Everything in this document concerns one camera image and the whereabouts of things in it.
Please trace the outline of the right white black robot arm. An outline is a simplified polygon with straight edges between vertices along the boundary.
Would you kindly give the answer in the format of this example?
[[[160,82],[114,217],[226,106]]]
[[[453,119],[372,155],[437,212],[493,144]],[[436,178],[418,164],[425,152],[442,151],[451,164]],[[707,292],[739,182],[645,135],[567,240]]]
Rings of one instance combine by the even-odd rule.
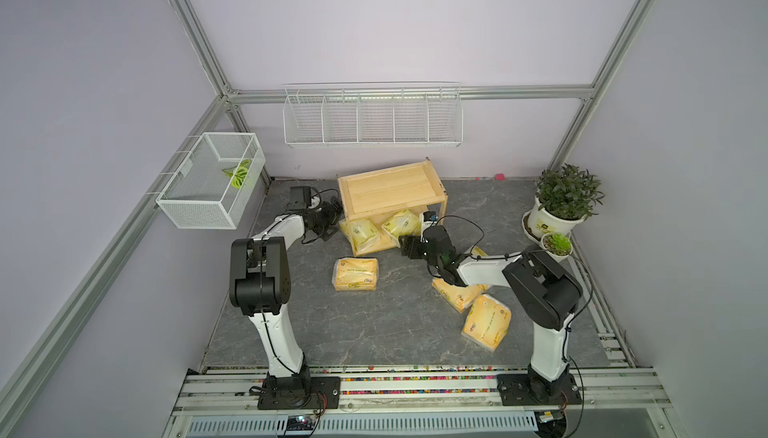
[[[534,323],[530,388],[552,394],[568,385],[568,335],[583,289],[545,250],[532,245],[503,255],[460,253],[442,225],[429,226],[419,236],[401,236],[398,241],[404,256],[425,260],[428,269],[450,285],[511,289]]]

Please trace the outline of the small potted succulent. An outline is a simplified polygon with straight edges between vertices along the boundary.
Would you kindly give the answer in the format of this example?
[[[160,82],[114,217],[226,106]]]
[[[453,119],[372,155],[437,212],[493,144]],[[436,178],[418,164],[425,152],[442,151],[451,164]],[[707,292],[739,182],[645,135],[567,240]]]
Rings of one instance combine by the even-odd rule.
[[[540,239],[540,246],[555,261],[561,262],[573,252],[570,237],[563,233],[547,233]]]

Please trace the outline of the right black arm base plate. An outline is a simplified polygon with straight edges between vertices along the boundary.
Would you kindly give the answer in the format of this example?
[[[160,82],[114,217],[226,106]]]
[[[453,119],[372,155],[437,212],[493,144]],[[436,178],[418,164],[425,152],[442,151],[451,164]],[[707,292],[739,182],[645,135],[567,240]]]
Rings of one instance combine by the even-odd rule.
[[[581,405],[580,388],[568,371],[550,382],[536,373],[505,373],[496,376],[503,406],[549,406],[564,408]]]

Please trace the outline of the orange tissue pack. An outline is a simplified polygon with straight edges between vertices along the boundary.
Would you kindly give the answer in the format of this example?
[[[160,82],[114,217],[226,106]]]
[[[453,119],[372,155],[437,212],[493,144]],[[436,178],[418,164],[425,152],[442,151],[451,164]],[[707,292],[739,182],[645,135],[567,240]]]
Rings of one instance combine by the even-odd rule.
[[[332,285],[336,291],[373,291],[378,272],[376,258],[342,258],[335,263]]]
[[[511,310],[506,305],[483,294],[474,300],[462,328],[462,335],[494,352],[508,333],[511,317]]]
[[[475,299],[490,288],[489,285],[482,284],[466,287],[453,286],[440,278],[432,280],[432,287],[459,313],[469,309]]]

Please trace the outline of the wooden two-tier shelf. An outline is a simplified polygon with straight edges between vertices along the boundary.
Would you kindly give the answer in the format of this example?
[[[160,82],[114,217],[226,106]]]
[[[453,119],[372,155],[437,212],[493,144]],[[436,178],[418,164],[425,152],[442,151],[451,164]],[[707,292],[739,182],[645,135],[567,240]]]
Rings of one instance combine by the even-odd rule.
[[[338,187],[344,219],[367,218],[380,230],[379,242],[364,255],[400,246],[381,228],[395,213],[404,209],[420,217],[428,210],[439,217],[446,213],[448,195],[429,160],[340,177]]]

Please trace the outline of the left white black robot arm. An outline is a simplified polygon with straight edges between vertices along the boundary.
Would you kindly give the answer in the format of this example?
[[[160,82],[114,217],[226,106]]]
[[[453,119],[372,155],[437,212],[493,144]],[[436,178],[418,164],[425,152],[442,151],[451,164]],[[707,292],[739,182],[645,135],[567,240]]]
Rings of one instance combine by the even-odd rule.
[[[305,354],[296,341],[288,302],[292,293],[288,250],[298,242],[329,240],[343,206],[336,190],[324,199],[310,186],[290,189],[287,209],[265,229],[231,245],[229,299],[255,326],[268,359],[267,381],[278,387],[309,387]]]

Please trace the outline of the aluminium front rail frame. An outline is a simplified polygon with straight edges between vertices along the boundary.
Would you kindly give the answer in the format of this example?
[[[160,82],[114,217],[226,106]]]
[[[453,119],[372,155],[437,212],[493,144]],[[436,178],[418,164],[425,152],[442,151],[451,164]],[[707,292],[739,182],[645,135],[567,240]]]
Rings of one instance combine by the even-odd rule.
[[[611,319],[585,313],[608,364],[577,364],[566,392],[536,404],[525,372],[499,366],[330,367],[304,410],[260,407],[260,368],[188,376],[167,437],[686,437],[658,373],[638,365]]]

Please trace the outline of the green leaf toy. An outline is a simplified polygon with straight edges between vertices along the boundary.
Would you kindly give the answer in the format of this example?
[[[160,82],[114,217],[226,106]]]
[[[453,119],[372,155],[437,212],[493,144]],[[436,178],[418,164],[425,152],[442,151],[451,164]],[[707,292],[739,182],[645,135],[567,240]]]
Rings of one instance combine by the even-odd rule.
[[[250,159],[244,159],[237,166],[223,170],[223,173],[229,179],[229,184],[233,188],[240,189],[243,186],[248,176],[251,163],[252,161]]]

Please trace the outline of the green tissue pack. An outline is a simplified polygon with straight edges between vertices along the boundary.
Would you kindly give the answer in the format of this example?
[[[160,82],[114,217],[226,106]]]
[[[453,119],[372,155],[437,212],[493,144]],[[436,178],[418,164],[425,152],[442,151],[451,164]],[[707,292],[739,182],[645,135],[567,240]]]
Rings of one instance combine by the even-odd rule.
[[[471,249],[471,254],[475,257],[487,257],[487,254],[478,246],[474,246]]]
[[[339,226],[355,256],[368,253],[380,240],[380,230],[370,219],[343,219]]]
[[[382,231],[396,243],[404,236],[419,236],[421,217],[410,209],[404,209],[388,218],[381,225]]]

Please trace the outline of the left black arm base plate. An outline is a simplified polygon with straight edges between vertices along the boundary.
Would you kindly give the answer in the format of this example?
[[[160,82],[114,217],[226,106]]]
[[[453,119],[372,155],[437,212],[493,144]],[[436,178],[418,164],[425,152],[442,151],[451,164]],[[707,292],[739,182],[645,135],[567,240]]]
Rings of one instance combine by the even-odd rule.
[[[268,375],[260,388],[259,410],[337,409],[341,398],[341,379],[336,376]]]

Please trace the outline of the large potted green plant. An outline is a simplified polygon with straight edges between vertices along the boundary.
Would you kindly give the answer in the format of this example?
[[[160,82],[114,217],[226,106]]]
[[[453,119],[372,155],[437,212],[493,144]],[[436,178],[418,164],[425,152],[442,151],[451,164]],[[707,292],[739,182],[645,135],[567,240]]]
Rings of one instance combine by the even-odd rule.
[[[536,184],[534,206],[524,220],[526,231],[535,241],[548,233],[569,234],[597,214],[605,197],[601,186],[596,175],[576,165],[544,170]]]

